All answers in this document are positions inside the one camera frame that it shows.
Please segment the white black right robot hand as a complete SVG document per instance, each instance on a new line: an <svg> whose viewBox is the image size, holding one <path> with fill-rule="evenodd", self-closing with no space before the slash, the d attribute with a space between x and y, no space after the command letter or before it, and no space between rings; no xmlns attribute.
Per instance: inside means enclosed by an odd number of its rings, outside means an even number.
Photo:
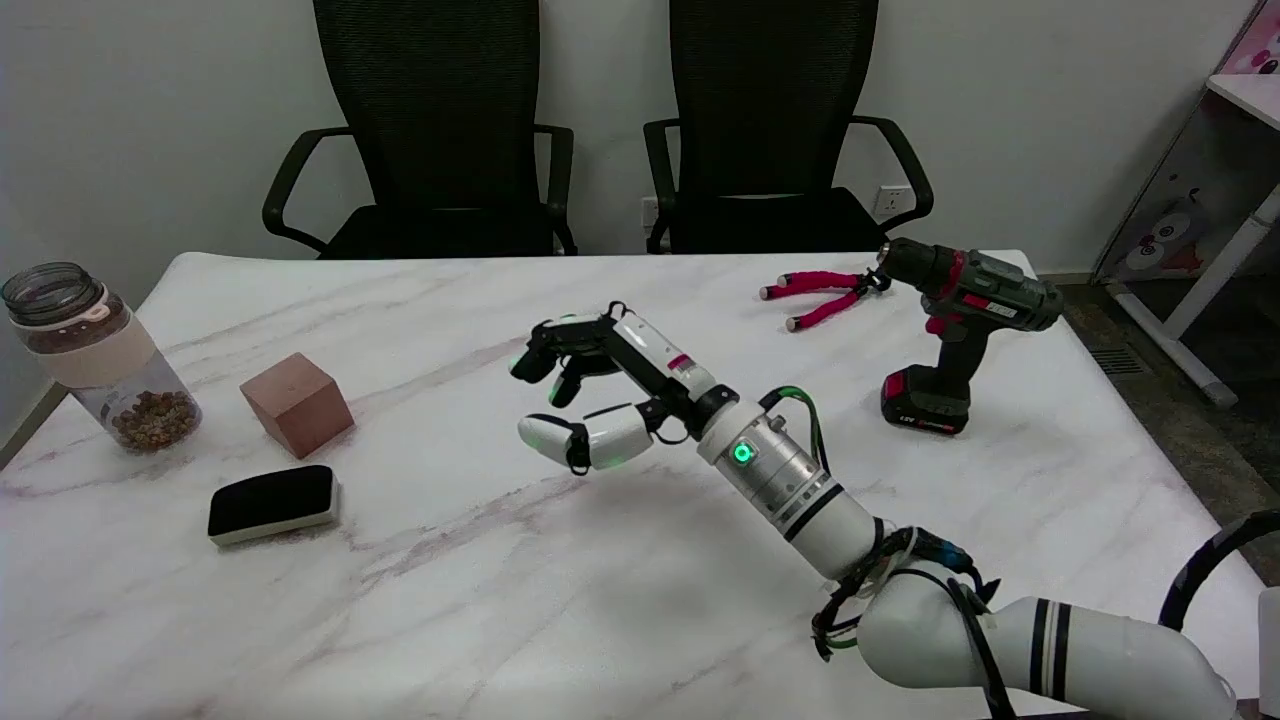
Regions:
<svg viewBox="0 0 1280 720"><path fill-rule="evenodd" d="M645 454L669 419L678 420L689 437L701 439L713 418L740 400L621 301L600 314L570 314L532 328L509 373L536 384L553 372L558 374L549 393L553 407L567 407L585 379L616 373L648 396L639 404L590 413L579 421L545 413L518 421L518 437L527 447L577 477Z"/></svg>

